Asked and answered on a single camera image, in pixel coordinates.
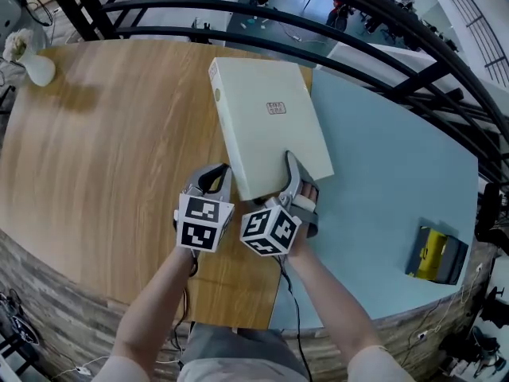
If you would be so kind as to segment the person's right hand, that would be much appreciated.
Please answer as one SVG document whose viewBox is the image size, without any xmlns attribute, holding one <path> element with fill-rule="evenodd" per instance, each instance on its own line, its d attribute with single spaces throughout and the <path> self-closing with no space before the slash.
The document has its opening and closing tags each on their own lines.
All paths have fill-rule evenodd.
<svg viewBox="0 0 509 382">
<path fill-rule="evenodd" d="M 317 207 L 318 190 L 312 184 L 303 181 L 300 193 L 295 197 L 294 203 L 308 212 L 315 212 Z"/>
</svg>

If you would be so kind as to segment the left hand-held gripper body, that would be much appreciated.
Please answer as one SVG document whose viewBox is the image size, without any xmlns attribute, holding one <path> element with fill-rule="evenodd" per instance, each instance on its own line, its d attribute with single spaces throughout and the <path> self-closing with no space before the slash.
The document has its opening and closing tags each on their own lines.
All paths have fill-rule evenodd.
<svg viewBox="0 0 509 382">
<path fill-rule="evenodd" d="M 176 245 L 193 251 L 216 252 L 233 217 L 230 189 L 205 193 L 191 184 L 180 194 L 174 212 Z"/>
</svg>

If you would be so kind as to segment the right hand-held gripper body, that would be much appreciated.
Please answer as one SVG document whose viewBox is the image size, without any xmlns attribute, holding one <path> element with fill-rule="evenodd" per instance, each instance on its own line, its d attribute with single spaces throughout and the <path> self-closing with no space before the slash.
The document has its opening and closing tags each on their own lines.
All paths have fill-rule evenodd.
<svg viewBox="0 0 509 382">
<path fill-rule="evenodd" d="M 317 203 L 302 194 L 281 193 L 242 216 L 239 238 L 257 255 L 287 255 L 302 226 L 307 238 L 318 233 Z"/>
</svg>

